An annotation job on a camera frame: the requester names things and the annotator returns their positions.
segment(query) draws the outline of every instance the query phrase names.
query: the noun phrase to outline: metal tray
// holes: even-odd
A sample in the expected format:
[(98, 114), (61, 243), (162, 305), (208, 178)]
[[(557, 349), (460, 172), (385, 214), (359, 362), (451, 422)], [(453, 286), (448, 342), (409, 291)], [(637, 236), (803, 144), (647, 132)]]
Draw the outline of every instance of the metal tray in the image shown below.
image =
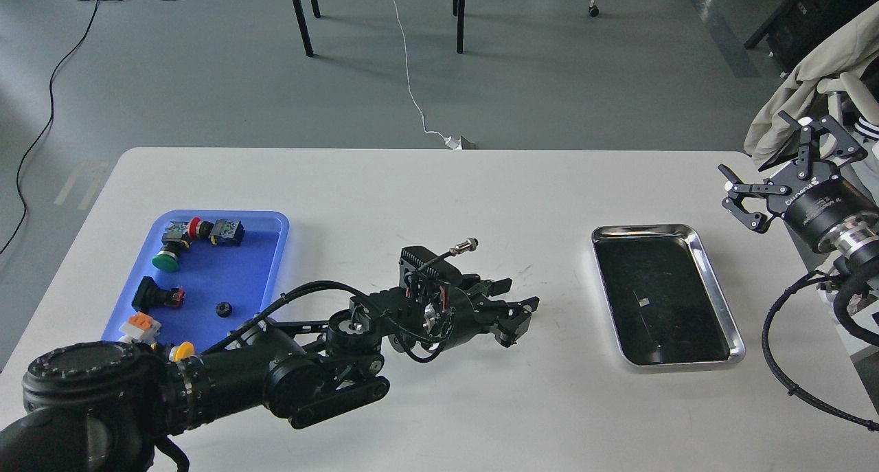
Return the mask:
[(619, 351), (640, 368), (738, 362), (744, 343), (687, 225), (600, 227), (593, 247)]

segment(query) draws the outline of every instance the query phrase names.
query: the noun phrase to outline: robotic arm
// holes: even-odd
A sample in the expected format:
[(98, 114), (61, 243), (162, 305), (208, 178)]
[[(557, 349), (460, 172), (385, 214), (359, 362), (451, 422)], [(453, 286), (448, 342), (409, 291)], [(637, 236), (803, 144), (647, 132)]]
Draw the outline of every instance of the robotic arm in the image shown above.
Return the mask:
[[(302, 429), (382, 399), (382, 340), (418, 362), (475, 335), (509, 347), (525, 334), (539, 299), (491, 300), (509, 278), (464, 275), (445, 261), (473, 250), (475, 239), (437, 256), (405, 247), (400, 284), (369, 295), (320, 281), (285, 293), (219, 343), (179, 362), (145, 344), (94, 341), (34, 360), (24, 378), (28, 415), (0, 431), (0, 470), (142, 471), (154, 448), (188, 470), (169, 435), (263, 405)], [(276, 322), (290, 301), (321, 290), (352, 294), (327, 321)], [(298, 344), (298, 335), (318, 334)], [(415, 355), (415, 345), (428, 352)]]
[[(769, 368), (788, 388), (791, 396), (863, 425), (870, 431), (879, 431), (879, 424), (842, 412), (795, 384), (781, 371), (769, 348), (769, 328), (776, 313), (795, 291), (809, 284), (823, 284), (826, 289), (838, 290), (833, 300), (833, 313), (839, 324), (853, 337), (879, 346), (879, 335), (857, 324), (848, 310), (854, 295), (879, 290), (879, 235), (875, 232), (879, 208), (839, 172), (841, 166), (866, 158), (867, 151), (831, 116), (820, 120), (803, 119), (800, 124), (787, 113), (781, 112), (780, 115), (800, 131), (797, 156), (760, 184), (742, 183), (727, 166), (719, 166), (729, 180), (722, 206), (745, 227), (759, 234), (766, 233), (774, 218), (781, 218), (813, 252), (822, 254), (839, 250), (841, 256), (834, 266), (841, 274), (813, 278), (823, 274), (813, 271), (785, 290), (767, 313), (761, 340), (763, 354)], [(827, 159), (822, 159), (819, 138), (825, 134), (835, 138), (836, 146)], [(765, 199), (771, 216), (745, 209), (743, 200), (747, 197)]]

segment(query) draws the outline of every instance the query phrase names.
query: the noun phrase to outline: electrical component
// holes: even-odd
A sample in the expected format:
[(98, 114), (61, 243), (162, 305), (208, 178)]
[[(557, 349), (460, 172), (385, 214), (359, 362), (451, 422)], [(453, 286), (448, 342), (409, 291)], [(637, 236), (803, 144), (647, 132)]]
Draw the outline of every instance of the electrical component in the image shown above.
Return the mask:
[(135, 313), (119, 326), (119, 331), (123, 333), (119, 341), (123, 344), (153, 344), (156, 343), (161, 328), (162, 323), (151, 318), (147, 313)]
[(220, 317), (229, 317), (232, 315), (232, 305), (228, 302), (220, 302), (217, 307), (214, 307), (214, 312), (217, 312)]
[(468, 141), (464, 136), (443, 137), (443, 140), (446, 141), (446, 147), (448, 147), (449, 149), (461, 150), (477, 148), (476, 144)]
[(143, 277), (135, 292), (135, 299), (131, 301), (131, 306), (142, 313), (150, 313), (150, 309), (155, 306), (169, 306), (176, 309), (183, 303), (185, 295), (183, 287), (162, 290), (156, 284), (156, 280), (151, 277)]

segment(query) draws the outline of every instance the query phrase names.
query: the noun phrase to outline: black robotic arm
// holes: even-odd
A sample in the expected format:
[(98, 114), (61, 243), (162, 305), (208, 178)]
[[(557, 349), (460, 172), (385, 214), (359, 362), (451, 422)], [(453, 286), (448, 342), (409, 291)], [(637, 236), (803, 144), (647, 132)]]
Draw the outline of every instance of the black robotic arm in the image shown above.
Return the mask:
[[(386, 396), (382, 340), (419, 362), (492, 333), (505, 347), (525, 334), (539, 299), (491, 300), (510, 290), (462, 275), (446, 262), (473, 250), (475, 239), (435, 255), (405, 247), (400, 284), (364, 294), (319, 281), (282, 295), (219, 343), (178, 362), (145, 344), (94, 341), (53, 350), (23, 381), (28, 415), (0, 431), (0, 471), (144, 471), (154, 449), (188, 470), (169, 440), (223, 416), (263, 405), (295, 429)], [(326, 321), (276, 322), (269, 315), (322, 290), (352, 294), (349, 308)], [(299, 344), (298, 335), (318, 334)], [(427, 356), (415, 355), (420, 344)]]

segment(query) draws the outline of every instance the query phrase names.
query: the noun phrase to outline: gray floor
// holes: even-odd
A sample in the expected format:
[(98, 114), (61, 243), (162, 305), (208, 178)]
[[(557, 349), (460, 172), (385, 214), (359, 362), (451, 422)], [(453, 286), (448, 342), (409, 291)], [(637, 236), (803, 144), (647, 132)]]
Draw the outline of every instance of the gray floor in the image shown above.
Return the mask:
[[(428, 128), (484, 149), (741, 150), (781, 80), (765, 45), (738, 44), (781, 0), (599, 0), (596, 19), (588, 1), (467, 0), (457, 55), (451, 0), (398, 0)], [(31, 214), (0, 256), (0, 365), (106, 178), (101, 164), (131, 147), (442, 148), (406, 92), (392, 1), (320, 5), (324, 17), (308, 17), (317, 56), (306, 58), (290, 0), (102, 3), (25, 166)], [(16, 165), (47, 120), (49, 74), (92, 6), (0, 0), (3, 241), (19, 219)]]

